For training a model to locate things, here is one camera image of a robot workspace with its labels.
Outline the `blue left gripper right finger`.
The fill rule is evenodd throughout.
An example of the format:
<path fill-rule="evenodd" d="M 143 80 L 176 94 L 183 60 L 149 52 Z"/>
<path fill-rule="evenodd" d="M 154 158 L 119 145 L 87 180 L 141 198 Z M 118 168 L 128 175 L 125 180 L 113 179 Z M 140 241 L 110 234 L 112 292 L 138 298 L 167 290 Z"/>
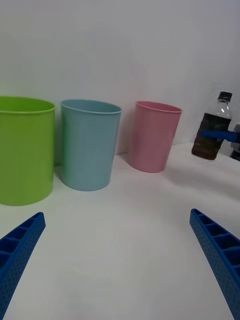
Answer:
<path fill-rule="evenodd" d="M 233 318 L 240 319 L 240 240 L 195 208 L 189 223 Z"/>

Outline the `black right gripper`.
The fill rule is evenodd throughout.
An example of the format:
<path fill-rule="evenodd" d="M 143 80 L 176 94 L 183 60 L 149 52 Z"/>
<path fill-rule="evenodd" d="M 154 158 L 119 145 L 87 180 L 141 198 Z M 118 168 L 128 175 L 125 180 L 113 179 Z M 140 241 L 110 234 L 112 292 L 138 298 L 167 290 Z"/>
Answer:
<path fill-rule="evenodd" d="M 205 128 L 200 129 L 200 136 L 202 138 L 226 140 L 228 142 L 239 142 L 240 133 L 232 130 L 207 130 Z M 240 160 L 240 151 L 233 150 L 230 157 L 234 160 Z"/>

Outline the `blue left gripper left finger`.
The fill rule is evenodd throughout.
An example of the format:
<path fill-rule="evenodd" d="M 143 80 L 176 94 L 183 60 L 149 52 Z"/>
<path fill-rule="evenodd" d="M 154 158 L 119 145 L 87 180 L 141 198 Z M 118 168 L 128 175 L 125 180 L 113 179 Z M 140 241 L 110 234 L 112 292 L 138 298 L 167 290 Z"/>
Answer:
<path fill-rule="evenodd" d="M 0 319 L 45 227 L 44 214 L 38 212 L 0 239 Z"/>

